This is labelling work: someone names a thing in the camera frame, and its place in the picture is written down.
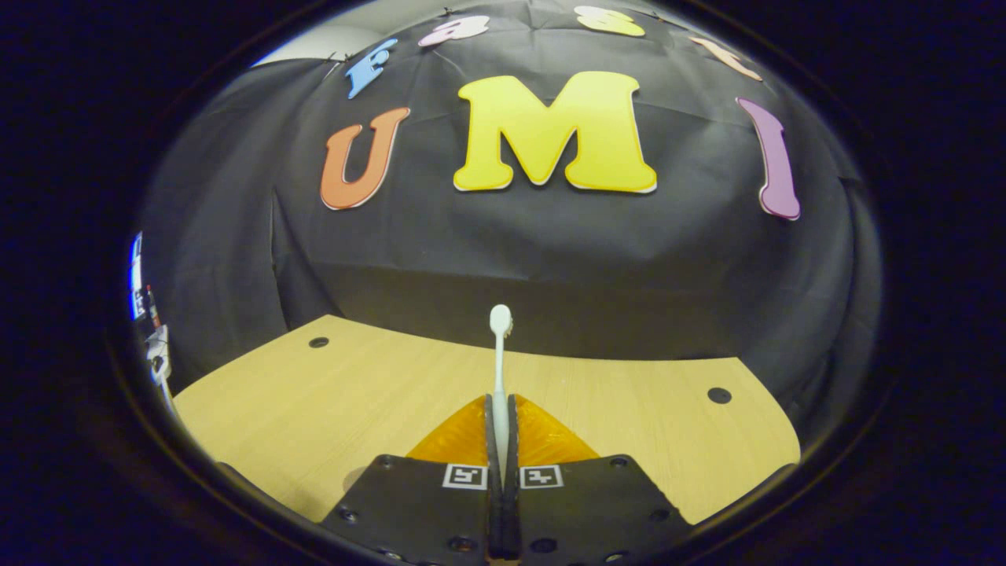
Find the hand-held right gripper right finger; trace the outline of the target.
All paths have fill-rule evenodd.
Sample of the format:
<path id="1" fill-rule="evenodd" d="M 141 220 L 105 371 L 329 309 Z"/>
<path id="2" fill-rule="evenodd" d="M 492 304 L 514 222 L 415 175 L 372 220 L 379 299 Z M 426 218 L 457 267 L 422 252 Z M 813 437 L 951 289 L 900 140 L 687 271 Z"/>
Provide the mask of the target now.
<path id="1" fill-rule="evenodd" d="M 503 556 L 521 565 L 639 565 L 693 531 L 628 454 L 599 456 L 521 395 L 507 402 Z"/>

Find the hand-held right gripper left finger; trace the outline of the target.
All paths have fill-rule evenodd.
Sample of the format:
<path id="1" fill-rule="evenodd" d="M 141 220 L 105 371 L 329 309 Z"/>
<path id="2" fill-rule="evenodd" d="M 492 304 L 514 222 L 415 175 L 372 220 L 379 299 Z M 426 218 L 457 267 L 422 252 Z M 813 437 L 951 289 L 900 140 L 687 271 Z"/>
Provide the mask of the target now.
<path id="1" fill-rule="evenodd" d="M 400 565 L 486 565 L 504 552 L 504 481 L 489 395 L 471 404 L 475 463 L 380 454 L 321 527 Z"/>

